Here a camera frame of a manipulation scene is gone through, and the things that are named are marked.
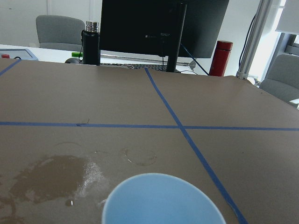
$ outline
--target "computer monitor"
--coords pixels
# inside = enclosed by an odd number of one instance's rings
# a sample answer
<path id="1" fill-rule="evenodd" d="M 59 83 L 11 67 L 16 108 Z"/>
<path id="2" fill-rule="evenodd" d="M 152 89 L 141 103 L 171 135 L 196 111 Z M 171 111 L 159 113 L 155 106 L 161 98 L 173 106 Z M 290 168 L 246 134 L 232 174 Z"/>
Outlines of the computer monitor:
<path id="1" fill-rule="evenodd" d="M 228 1 L 103 0 L 100 49 L 169 56 L 178 32 L 179 4 L 186 4 L 180 42 L 195 58 L 210 58 Z M 178 56 L 189 57 L 183 48 Z"/>

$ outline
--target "black keyboard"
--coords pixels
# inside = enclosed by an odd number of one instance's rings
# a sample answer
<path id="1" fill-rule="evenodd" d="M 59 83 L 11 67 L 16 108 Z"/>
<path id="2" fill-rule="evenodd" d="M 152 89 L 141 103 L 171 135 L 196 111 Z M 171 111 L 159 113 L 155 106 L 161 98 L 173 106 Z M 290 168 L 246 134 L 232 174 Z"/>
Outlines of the black keyboard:
<path id="1" fill-rule="evenodd" d="M 157 71 L 166 71 L 167 65 L 161 65 L 161 64 L 109 64 L 109 63 L 101 63 L 101 65 L 108 65 L 108 66 L 124 66 L 128 67 L 130 69 L 142 69 L 142 68 L 148 68 L 148 69 L 154 69 Z"/>

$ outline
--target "light blue round object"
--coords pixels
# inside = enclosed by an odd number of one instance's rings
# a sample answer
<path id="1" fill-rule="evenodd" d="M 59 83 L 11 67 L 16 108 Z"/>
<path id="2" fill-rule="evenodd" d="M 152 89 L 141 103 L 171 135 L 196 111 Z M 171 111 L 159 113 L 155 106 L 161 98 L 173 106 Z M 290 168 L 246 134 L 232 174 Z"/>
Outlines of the light blue round object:
<path id="1" fill-rule="evenodd" d="M 180 178 L 141 174 L 120 183 L 109 195 L 102 224 L 225 224 L 215 204 Z"/>

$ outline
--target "water bottle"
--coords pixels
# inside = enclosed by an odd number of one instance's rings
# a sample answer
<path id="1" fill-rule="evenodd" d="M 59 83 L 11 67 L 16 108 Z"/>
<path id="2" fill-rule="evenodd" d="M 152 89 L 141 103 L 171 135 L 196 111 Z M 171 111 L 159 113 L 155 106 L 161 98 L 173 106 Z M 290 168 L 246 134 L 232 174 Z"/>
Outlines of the water bottle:
<path id="1" fill-rule="evenodd" d="M 82 31 L 83 64 L 100 65 L 100 32 L 99 23 L 86 21 Z"/>

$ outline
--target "gray chair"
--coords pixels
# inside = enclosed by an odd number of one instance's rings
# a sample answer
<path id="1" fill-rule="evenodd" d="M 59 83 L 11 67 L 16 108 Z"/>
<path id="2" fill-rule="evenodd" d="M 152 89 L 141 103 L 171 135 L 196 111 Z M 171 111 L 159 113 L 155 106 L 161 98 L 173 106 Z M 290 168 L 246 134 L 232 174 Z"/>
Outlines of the gray chair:
<path id="1" fill-rule="evenodd" d="M 299 56 L 282 54 L 276 57 L 260 89 L 298 107 L 290 102 L 299 98 Z"/>
<path id="2" fill-rule="evenodd" d="M 40 48 L 81 50 L 82 20 L 59 15 L 39 15 L 36 29 Z"/>

